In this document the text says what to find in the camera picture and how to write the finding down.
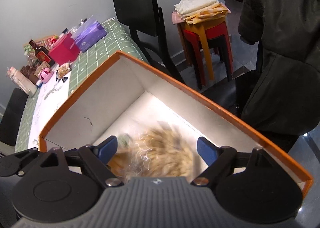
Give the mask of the puffed rice cake packet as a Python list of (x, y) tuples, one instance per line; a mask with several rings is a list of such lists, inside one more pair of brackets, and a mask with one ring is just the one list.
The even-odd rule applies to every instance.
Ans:
[(124, 183), (133, 177), (185, 177), (190, 182), (201, 172), (200, 157), (190, 139), (163, 121), (137, 123), (120, 134), (116, 154), (107, 166)]

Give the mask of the black chair far left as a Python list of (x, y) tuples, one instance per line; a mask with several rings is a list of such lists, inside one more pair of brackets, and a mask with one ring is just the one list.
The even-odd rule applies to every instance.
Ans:
[(19, 88), (15, 88), (4, 112), (0, 125), (1, 142), (9, 146), (16, 145), (18, 130), (27, 99), (28, 95), (26, 93)]

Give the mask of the black chair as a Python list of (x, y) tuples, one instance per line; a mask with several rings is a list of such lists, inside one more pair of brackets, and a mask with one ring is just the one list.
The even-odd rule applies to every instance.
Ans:
[[(149, 64), (157, 70), (184, 83), (169, 55), (163, 11), (157, 0), (113, 0), (117, 20), (127, 26)], [(138, 32), (156, 37), (158, 46), (143, 42)]]
[(1, 142), (9, 146), (16, 145), (18, 130), (27, 99), (28, 95), (26, 93), (19, 88), (15, 88), (4, 112), (0, 125)]

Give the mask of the white deer table runner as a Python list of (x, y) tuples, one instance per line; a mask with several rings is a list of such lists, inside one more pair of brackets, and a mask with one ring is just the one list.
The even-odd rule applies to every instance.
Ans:
[(46, 84), (41, 86), (31, 122), (28, 149), (39, 148), (40, 132), (68, 98), (70, 76), (71, 72), (66, 75), (68, 79), (63, 82), (62, 80), (56, 81), (56, 77), (53, 75)]

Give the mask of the white thermos bottle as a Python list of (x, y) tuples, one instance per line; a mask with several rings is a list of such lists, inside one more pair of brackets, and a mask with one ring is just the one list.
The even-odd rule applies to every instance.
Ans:
[(29, 97), (33, 97), (37, 91), (37, 87), (19, 70), (14, 67), (8, 68), (7, 76), (19, 86)]

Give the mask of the pink lidded bowl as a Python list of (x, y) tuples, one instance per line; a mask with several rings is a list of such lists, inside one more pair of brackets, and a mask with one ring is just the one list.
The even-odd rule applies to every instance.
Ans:
[(43, 69), (40, 71), (40, 73), (39, 73), (39, 75), (38, 75), (39, 80), (40, 80), (42, 83), (45, 84), (45, 83), (47, 83), (47, 82), (51, 79), (53, 73), (54, 73), (54, 72), (52, 71), (51, 68), (45, 67), (45, 68), (43, 68)]

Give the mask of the mixed nuts snack bag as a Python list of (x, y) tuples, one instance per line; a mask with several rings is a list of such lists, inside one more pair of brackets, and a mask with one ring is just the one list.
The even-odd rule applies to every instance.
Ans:
[(56, 71), (56, 79), (57, 80), (62, 79), (70, 71), (71, 71), (71, 63), (70, 62), (66, 62), (66, 63), (62, 64)]

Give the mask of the orange cardboard box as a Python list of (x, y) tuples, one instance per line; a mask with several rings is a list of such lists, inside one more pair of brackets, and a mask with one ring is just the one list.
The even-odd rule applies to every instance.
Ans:
[(220, 105), (126, 53), (117, 51), (95, 69), (48, 120), (40, 151), (93, 144), (130, 128), (130, 119), (186, 127), (217, 146), (249, 152), (263, 147), (307, 195), (313, 177), (291, 156)]

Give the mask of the brown liquor bottle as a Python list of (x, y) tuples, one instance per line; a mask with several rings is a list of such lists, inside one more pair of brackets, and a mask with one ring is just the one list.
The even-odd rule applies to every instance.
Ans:
[(40, 62), (46, 62), (50, 67), (53, 67), (55, 60), (50, 57), (49, 51), (44, 46), (37, 45), (33, 40), (29, 44), (34, 49), (35, 56)]

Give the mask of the green grid tablecloth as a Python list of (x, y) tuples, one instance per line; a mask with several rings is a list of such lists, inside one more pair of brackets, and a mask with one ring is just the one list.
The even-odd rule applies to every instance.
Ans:
[[(85, 53), (80, 53), (77, 59), (71, 63), (68, 97), (116, 51), (122, 51), (141, 61), (148, 62), (123, 25), (114, 18), (101, 24), (107, 31), (107, 36), (100, 39)], [(16, 139), (15, 152), (28, 149), (29, 132), (39, 93), (40, 88), (33, 97), (27, 99)]]

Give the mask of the sticker sheet card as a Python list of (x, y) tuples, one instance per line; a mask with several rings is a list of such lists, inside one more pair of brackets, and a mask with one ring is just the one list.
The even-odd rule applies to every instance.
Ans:
[[(40, 39), (36, 39), (35, 43), (38, 46), (43, 46), (45, 47), (48, 51), (50, 51), (52, 49), (53, 46), (53, 38), (56, 37), (55, 34), (40, 38)], [(31, 47), (31, 45), (29, 43), (25, 43), (23, 44), (23, 50), (24, 52), (27, 52), (29, 55), (33, 55), (34, 54), (34, 49)]]

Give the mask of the purple tissue pack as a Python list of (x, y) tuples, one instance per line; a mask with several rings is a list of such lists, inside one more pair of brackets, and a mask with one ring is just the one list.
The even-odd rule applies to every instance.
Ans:
[(71, 38), (75, 41), (79, 50), (82, 53), (85, 53), (105, 36), (107, 36), (107, 31), (101, 23), (95, 19), (95, 17), (91, 16), (76, 30), (75, 33), (72, 33)]

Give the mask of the stacked plastic stools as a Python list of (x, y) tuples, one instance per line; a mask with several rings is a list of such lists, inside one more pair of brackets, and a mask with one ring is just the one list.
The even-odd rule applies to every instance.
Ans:
[(210, 49), (217, 52), (221, 61), (225, 63), (227, 80), (232, 80), (233, 54), (225, 18), (195, 25), (189, 25), (186, 22), (178, 23), (177, 29), (187, 63), (194, 68), (198, 89), (207, 84), (205, 69), (207, 69), (209, 80), (215, 80)]

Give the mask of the black leather jacket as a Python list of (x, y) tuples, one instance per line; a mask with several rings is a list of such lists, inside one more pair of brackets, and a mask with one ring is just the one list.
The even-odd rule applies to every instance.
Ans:
[(319, 0), (243, 0), (238, 32), (258, 45), (242, 120), (289, 151), (319, 124)]

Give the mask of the black chair far right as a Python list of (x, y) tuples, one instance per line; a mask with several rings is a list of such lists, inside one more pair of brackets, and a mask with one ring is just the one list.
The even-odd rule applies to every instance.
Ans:
[[(113, 0), (117, 20), (127, 26), (149, 64), (157, 70), (184, 83), (169, 55), (163, 11), (157, 0)], [(156, 37), (158, 46), (143, 42), (138, 32)]]

